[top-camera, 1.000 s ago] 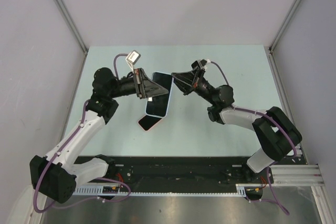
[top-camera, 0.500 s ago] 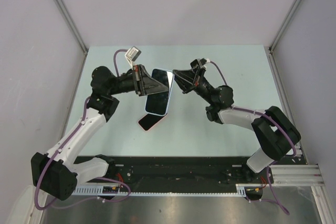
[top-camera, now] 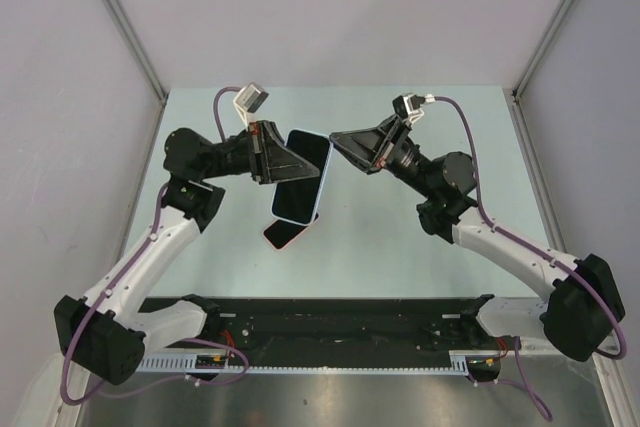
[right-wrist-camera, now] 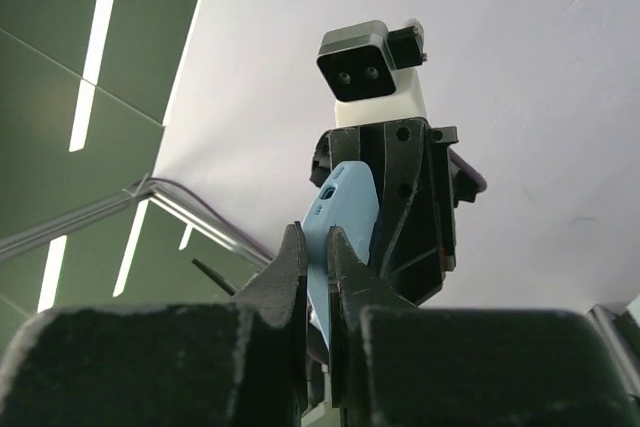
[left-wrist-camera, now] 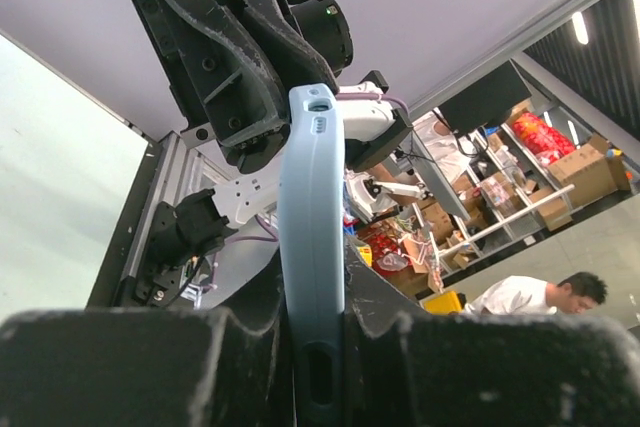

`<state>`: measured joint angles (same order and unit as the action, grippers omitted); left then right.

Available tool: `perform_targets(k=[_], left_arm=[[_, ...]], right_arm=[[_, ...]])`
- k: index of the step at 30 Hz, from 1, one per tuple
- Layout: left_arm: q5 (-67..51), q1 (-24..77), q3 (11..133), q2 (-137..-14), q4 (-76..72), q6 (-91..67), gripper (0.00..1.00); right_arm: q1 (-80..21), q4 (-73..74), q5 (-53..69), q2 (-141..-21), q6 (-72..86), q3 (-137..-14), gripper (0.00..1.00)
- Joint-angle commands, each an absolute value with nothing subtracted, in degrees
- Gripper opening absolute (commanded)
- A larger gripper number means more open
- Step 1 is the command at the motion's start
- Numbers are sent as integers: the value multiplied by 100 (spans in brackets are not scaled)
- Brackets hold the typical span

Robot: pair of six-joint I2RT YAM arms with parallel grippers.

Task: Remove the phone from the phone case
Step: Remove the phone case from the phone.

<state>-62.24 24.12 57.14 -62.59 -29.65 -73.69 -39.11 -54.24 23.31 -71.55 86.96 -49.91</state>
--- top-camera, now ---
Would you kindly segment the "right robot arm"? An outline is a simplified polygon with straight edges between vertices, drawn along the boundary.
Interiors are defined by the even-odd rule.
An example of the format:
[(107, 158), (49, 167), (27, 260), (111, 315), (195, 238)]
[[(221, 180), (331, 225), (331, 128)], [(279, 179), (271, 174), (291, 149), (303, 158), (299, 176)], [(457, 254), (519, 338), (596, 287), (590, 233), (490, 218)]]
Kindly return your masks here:
[(454, 151), (435, 159), (424, 156), (398, 116), (363, 130), (334, 132), (335, 149), (358, 170), (382, 170), (421, 194), (416, 207), (423, 231), (472, 251), (511, 274), (534, 293), (529, 298), (488, 296), (461, 323), (463, 340), (484, 348), (496, 337), (524, 337), (549, 342), (565, 356), (584, 362), (604, 354), (615, 337), (621, 358), (627, 352), (620, 322), (625, 316), (606, 261), (596, 255), (579, 259), (518, 235), (490, 217), (480, 197), (471, 155)]

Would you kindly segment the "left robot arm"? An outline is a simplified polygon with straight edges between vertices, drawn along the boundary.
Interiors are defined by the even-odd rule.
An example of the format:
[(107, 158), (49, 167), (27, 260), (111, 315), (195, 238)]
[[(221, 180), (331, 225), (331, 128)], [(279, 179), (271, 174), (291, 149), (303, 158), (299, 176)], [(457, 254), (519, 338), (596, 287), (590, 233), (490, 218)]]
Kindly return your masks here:
[(77, 364), (120, 385), (148, 353), (177, 342), (207, 347), (221, 334), (217, 304), (191, 294), (154, 312), (142, 304), (168, 267), (205, 232), (225, 196), (213, 178), (247, 174), (259, 185), (319, 176), (319, 168), (285, 145), (271, 121), (254, 121), (235, 136), (212, 143), (189, 128), (164, 145), (170, 178), (159, 190), (150, 225), (120, 261), (83, 296), (64, 296), (54, 320), (64, 356), (62, 381)]

